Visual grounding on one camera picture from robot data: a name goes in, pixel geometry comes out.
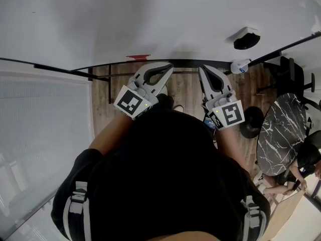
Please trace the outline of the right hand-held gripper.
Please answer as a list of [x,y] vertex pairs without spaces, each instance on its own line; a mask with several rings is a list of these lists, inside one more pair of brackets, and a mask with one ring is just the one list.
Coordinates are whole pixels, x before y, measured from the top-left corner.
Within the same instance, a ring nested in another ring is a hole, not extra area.
[[231,90],[231,83],[223,72],[203,65],[199,68],[199,78],[207,100],[204,103],[207,115],[219,131],[245,121],[242,102],[237,100],[236,93]]

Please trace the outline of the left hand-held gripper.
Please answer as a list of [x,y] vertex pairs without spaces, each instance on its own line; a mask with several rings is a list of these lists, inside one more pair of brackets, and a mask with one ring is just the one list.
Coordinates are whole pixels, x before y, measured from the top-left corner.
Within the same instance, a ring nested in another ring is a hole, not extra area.
[[128,84],[121,88],[114,106],[132,120],[137,119],[158,103],[156,95],[173,71],[174,66],[169,62],[143,65],[129,79]]

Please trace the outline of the white black device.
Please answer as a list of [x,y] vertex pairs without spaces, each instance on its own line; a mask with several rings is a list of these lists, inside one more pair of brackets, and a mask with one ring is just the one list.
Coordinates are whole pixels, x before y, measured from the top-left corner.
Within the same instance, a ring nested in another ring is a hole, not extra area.
[[234,38],[233,45],[236,50],[247,50],[254,47],[260,39],[257,29],[244,27]]

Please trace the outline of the person's right forearm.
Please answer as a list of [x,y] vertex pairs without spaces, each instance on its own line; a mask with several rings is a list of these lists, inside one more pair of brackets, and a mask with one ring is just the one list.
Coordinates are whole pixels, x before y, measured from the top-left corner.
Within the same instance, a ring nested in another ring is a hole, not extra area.
[[220,153],[235,160],[244,170],[248,171],[245,156],[237,141],[233,127],[215,133],[217,148]]

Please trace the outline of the person's left forearm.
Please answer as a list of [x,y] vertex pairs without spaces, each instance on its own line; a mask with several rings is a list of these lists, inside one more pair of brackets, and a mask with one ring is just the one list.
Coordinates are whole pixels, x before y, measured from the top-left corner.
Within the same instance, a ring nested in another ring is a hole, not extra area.
[[124,115],[116,115],[111,122],[95,137],[89,149],[95,149],[102,155],[113,150],[127,133],[133,120]]

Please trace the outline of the black-framed whiteboard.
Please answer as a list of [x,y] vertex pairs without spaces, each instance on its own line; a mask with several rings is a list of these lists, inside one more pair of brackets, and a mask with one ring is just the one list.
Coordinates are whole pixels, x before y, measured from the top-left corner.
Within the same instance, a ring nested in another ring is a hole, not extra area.
[[[260,41],[236,50],[244,28]],[[65,70],[148,59],[257,59],[321,30],[321,0],[0,0],[0,58]]]

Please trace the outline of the small white and blue object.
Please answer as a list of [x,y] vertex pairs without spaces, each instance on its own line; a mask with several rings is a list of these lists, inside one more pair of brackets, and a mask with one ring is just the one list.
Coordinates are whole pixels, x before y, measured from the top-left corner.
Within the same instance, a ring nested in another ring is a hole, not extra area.
[[233,74],[241,74],[248,71],[248,64],[251,59],[235,60],[231,63],[230,69]]

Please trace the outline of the black device with screen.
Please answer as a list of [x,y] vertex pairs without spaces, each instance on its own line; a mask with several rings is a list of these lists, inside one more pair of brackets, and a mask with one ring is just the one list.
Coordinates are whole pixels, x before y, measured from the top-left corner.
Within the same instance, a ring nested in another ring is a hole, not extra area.
[[209,118],[209,117],[206,116],[206,117],[204,117],[203,122],[204,122],[205,125],[207,125],[209,128],[211,128],[211,129],[213,129],[213,130],[216,129],[216,125],[215,125],[215,123],[212,121],[211,118]]

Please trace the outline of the round black table base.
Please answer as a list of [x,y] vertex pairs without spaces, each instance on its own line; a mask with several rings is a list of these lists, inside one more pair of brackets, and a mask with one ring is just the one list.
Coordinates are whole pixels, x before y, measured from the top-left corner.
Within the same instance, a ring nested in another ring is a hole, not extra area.
[[251,106],[244,111],[245,121],[239,125],[243,137],[253,139],[259,135],[264,121],[264,115],[260,108]]

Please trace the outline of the black office chair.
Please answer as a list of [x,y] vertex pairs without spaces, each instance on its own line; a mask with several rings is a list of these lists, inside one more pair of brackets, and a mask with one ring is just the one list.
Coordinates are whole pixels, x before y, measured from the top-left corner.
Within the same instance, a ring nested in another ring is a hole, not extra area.
[[321,113],[321,99],[319,100],[319,102],[315,102],[315,101],[310,100],[306,97],[303,97],[302,103],[303,103],[304,108],[306,110],[313,109],[313,111],[318,111]]
[[312,105],[312,100],[303,96],[306,89],[311,89],[315,92],[315,75],[311,74],[311,81],[308,84],[304,83],[303,69],[294,62],[293,58],[280,57],[280,65],[264,62],[263,67],[267,68],[275,80],[275,83],[257,89],[257,93],[264,90],[276,89],[277,97],[286,94],[295,94],[304,104]]

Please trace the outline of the black marble table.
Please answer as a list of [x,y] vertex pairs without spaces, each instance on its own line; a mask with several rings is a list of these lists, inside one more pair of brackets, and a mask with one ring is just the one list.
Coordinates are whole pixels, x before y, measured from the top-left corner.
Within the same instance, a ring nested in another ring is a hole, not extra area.
[[276,176],[296,159],[304,142],[306,111],[293,93],[279,96],[265,115],[257,140],[256,160],[263,174]]

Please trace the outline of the person in dark shirt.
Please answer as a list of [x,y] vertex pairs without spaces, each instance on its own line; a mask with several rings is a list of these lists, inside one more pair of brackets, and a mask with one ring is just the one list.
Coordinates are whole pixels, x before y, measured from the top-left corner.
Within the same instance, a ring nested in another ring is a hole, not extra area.
[[172,109],[133,121],[108,153],[89,148],[76,158],[51,218],[65,238],[85,241],[82,215],[63,218],[77,182],[87,184],[92,241],[148,241],[186,231],[242,241],[248,196],[256,215],[270,219],[267,199],[244,168],[216,149],[209,128]]

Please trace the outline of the light wooden table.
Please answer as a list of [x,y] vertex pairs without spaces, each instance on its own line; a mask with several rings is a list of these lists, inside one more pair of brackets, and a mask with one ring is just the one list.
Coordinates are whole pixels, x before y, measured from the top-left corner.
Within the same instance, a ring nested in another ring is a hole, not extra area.
[[271,215],[269,225],[264,234],[265,237],[262,238],[264,241],[270,241],[278,234],[294,213],[294,210],[298,206],[304,194],[305,192],[300,190],[281,202],[278,202],[277,200],[275,201],[276,207]]

